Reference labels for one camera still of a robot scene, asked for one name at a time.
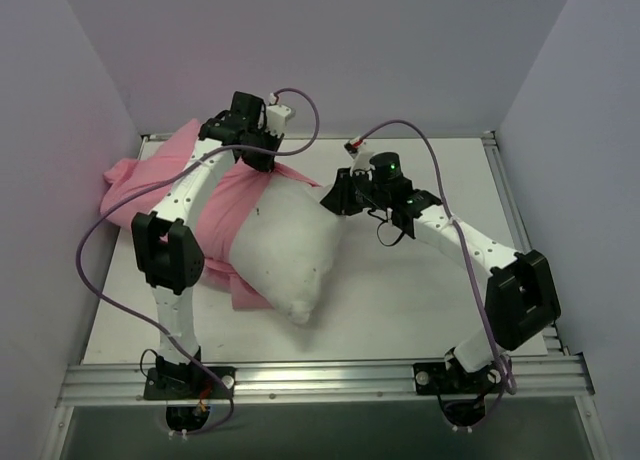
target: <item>white fabric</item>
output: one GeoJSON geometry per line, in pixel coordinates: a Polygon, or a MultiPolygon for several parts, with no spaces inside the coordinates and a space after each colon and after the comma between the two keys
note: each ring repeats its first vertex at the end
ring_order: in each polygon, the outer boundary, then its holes
{"type": "Polygon", "coordinates": [[[333,266],[344,219],[318,202],[326,193],[274,176],[231,245],[238,274],[291,322],[308,322],[333,266]]]}

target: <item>pink cloth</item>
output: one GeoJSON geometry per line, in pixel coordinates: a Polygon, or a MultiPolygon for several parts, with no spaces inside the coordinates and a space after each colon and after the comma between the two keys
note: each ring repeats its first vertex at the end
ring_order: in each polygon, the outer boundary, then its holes
{"type": "MultiPolygon", "coordinates": [[[[100,205],[105,212],[119,200],[179,173],[190,157],[200,123],[193,119],[164,142],[147,160],[125,158],[104,173],[111,185],[100,205]]],[[[204,207],[196,226],[196,239],[205,255],[204,278],[230,290],[234,309],[272,308],[269,302],[245,282],[229,264],[231,245],[251,210],[269,185],[271,175],[318,186],[295,170],[276,163],[273,173],[261,173],[238,161],[218,184],[204,207]]],[[[133,200],[109,216],[109,221],[131,230],[131,220],[138,212],[150,212],[168,193],[160,188],[133,200]]]]}

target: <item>screw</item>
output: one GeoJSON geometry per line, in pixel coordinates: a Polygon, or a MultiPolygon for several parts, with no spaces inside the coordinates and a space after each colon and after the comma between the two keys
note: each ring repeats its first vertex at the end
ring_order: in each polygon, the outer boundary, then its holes
{"type": "Polygon", "coordinates": [[[227,387],[228,389],[233,388],[233,385],[236,383],[236,381],[231,375],[225,375],[224,377],[221,378],[221,380],[222,380],[222,383],[224,383],[224,386],[227,387]]]}
{"type": "Polygon", "coordinates": [[[427,372],[418,372],[416,374],[416,383],[423,387],[429,383],[429,374],[427,372]]]}
{"type": "Polygon", "coordinates": [[[489,370],[487,373],[487,380],[489,380],[493,384],[500,383],[500,372],[498,372],[495,368],[489,370]]]}

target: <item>pink and white garment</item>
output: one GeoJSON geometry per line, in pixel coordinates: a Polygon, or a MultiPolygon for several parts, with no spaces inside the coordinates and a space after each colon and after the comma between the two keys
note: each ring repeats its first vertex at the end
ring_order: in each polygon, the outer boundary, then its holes
{"type": "MultiPolygon", "coordinates": [[[[104,173],[111,186],[100,206],[105,212],[119,200],[184,168],[197,140],[200,123],[193,119],[180,128],[147,160],[123,159],[104,173]]],[[[241,226],[260,200],[273,176],[282,176],[307,185],[318,185],[297,171],[276,163],[272,173],[253,170],[241,160],[222,178],[204,207],[195,229],[196,239],[205,255],[203,278],[231,292],[234,309],[272,308],[229,263],[231,246],[241,226]]],[[[138,212],[149,212],[168,193],[160,188],[133,200],[109,216],[108,220],[127,230],[138,212]]]]}

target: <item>white wall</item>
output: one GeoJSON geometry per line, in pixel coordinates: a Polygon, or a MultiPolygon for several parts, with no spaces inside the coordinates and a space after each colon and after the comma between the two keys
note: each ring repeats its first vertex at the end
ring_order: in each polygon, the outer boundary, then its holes
{"type": "Polygon", "coordinates": [[[561,333],[584,351],[615,458],[640,452],[640,10],[568,0],[500,129],[561,333]]]}
{"type": "MultiPolygon", "coordinates": [[[[355,135],[396,116],[431,133],[495,129],[565,1],[69,3],[142,132],[204,120],[235,90],[297,86],[323,133],[355,135]]],[[[293,128],[310,127],[301,109],[293,128]]]]}
{"type": "MultiPolygon", "coordinates": [[[[95,300],[75,274],[133,123],[66,0],[0,0],[0,457],[37,458],[95,300]]],[[[112,243],[86,256],[103,280],[112,243]]]]}

